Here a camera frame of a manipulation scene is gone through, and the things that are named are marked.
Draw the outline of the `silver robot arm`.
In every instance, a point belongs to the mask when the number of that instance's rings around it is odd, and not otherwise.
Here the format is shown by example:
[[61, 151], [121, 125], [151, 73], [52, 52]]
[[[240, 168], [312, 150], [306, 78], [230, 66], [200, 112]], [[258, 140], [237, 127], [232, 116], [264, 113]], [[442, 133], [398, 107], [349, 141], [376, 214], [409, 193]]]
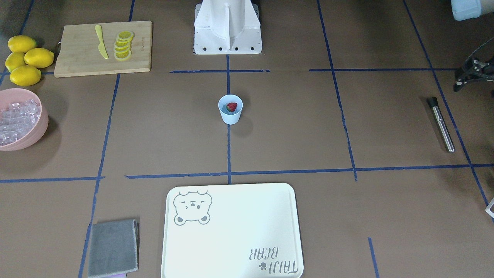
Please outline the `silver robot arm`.
[[451, 0], [452, 15], [457, 21], [478, 18], [482, 15], [480, 0]]

